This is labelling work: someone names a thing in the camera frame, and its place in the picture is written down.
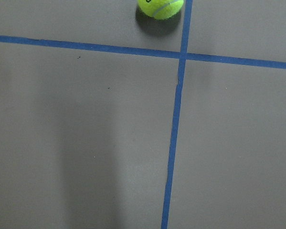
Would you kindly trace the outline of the yellow tennis ball with lettering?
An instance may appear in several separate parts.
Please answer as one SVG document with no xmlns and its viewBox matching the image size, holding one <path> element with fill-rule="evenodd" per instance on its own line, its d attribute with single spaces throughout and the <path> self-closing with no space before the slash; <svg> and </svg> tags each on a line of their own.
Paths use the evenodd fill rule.
<svg viewBox="0 0 286 229">
<path fill-rule="evenodd" d="M 138 0 L 137 2 L 144 14 L 156 20 L 173 17 L 184 4 L 184 0 Z"/>
</svg>

